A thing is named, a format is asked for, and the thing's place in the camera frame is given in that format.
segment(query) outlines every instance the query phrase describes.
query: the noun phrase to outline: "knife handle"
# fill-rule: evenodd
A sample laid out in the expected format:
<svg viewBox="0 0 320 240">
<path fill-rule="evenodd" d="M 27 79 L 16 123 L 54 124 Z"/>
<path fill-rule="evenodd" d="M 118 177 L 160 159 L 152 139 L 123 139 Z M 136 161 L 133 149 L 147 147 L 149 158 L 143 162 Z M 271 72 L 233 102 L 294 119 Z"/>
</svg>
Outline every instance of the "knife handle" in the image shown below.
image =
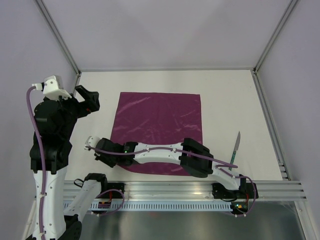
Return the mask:
<svg viewBox="0 0 320 240">
<path fill-rule="evenodd" d="M 231 162 L 230 162 L 231 164 L 234 164 L 234 162 L 235 162 L 236 153 L 237 153 L 237 151 L 233 151 L 233 153 L 232 153 Z"/>
</svg>

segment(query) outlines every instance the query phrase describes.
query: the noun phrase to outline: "purple cloth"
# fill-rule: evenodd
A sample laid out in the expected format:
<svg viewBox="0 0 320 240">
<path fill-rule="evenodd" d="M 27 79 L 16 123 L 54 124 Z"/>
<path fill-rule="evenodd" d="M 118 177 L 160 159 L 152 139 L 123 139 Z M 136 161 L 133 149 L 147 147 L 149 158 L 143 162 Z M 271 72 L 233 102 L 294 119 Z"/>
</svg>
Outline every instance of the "purple cloth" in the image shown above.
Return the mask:
<svg viewBox="0 0 320 240">
<path fill-rule="evenodd" d="M 193 138 L 202 143 L 201 100 L 198 94 L 121 92 L 110 140 L 169 145 Z M 189 174 L 179 165 L 150 162 L 123 167 L 141 174 Z"/>
</svg>

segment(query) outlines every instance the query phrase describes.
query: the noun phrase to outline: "white table surface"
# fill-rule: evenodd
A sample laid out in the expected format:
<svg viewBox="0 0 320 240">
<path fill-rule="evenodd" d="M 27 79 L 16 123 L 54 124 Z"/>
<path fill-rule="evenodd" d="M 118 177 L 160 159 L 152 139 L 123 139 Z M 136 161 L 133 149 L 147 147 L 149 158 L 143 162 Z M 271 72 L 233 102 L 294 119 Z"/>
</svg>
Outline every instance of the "white table surface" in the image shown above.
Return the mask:
<svg viewBox="0 0 320 240">
<path fill-rule="evenodd" d="M 213 178 L 133 173 L 110 168 L 84 150 L 88 136 L 110 138 L 121 92 L 200 94 L 203 144 L 230 162 L 238 132 L 235 171 L 253 180 L 282 180 L 267 124 L 249 70 L 83 72 L 79 81 L 99 92 L 100 110 L 80 118 L 73 130 L 66 180 L 104 173 L 109 181 L 208 181 Z"/>
</svg>

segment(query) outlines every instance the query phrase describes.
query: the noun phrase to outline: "metal floor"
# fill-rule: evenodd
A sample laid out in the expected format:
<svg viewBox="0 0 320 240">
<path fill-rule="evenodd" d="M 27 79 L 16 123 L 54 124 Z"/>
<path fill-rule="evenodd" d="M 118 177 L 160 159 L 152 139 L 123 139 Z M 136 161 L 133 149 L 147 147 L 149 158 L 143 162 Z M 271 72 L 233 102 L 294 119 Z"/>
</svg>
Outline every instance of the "metal floor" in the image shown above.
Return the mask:
<svg viewBox="0 0 320 240">
<path fill-rule="evenodd" d="M 221 212 L 87 215 L 80 240 L 305 240 L 293 203 L 256 202 L 246 218 Z"/>
</svg>

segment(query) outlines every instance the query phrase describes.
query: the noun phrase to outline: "knife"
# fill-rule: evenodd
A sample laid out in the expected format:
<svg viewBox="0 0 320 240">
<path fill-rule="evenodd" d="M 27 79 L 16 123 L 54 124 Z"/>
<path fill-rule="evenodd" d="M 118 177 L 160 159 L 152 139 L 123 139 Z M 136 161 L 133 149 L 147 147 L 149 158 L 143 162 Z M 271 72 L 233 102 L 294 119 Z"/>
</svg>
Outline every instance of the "knife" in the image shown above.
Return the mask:
<svg viewBox="0 0 320 240">
<path fill-rule="evenodd" d="M 238 136 L 236 137 L 236 141 L 235 141 L 235 145 L 234 145 L 234 149 L 233 149 L 233 154 L 232 154 L 232 157 L 231 157 L 231 162 L 230 162 L 231 164 L 234 164 L 236 153 L 238 151 L 239 144 L 240 144 L 240 138 L 241 138 L 241 134 L 240 134 L 240 131 L 239 131 Z"/>
</svg>

